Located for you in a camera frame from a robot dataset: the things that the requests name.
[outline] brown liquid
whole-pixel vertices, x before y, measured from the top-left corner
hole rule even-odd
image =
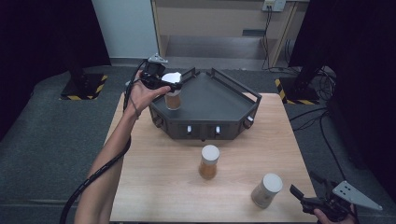
[[[176,110],[180,107],[180,96],[179,94],[176,96],[165,95],[165,103],[168,109]]]
[[[199,166],[199,174],[203,179],[211,179],[215,177],[217,173],[217,165],[216,164],[206,164],[203,161],[201,161],[201,164]]]

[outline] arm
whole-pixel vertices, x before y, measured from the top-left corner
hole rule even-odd
[[[169,87],[158,90],[147,89],[141,81],[134,84],[128,106],[125,109],[119,124],[110,135],[104,147],[92,164],[88,176],[95,173],[105,163],[122,152],[136,122],[136,115],[144,110],[158,95],[170,91]],[[117,161],[109,170],[90,184],[81,195],[75,216],[75,223],[108,223],[114,197],[120,181],[123,158]]]

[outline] cup with brown contents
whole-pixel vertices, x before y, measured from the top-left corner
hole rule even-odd
[[[180,73],[168,73],[163,75],[162,81],[167,81],[170,83],[178,83],[180,82],[181,74]],[[180,90],[176,90],[174,92],[168,92],[165,94],[165,104],[166,107],[170,110],[177,110],[180,108],[181,100],[180,100]]]

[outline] black hexagonal tray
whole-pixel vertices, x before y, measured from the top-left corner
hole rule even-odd
[[[182,82],[178,110],[169,110],[163,96],[149,106],[153,123],[171,138],[231,140],[253,125],[262,96],[249,87],[215,68],[192,68]]]

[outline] table top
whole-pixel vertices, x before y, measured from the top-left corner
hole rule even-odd
[[[107,137],[122,114],[120,98]],[[198,173],[206,145],[220,150],[218,173]],[[251,191],[267,173],[282,178],[283,189],[261,209]],[[316,194],[279,95],[262,94],[253,126],[234,140],[174,140],[151,121],[145,109],[132,131],[111,221],[142,222],[316,222],[290,193]]]

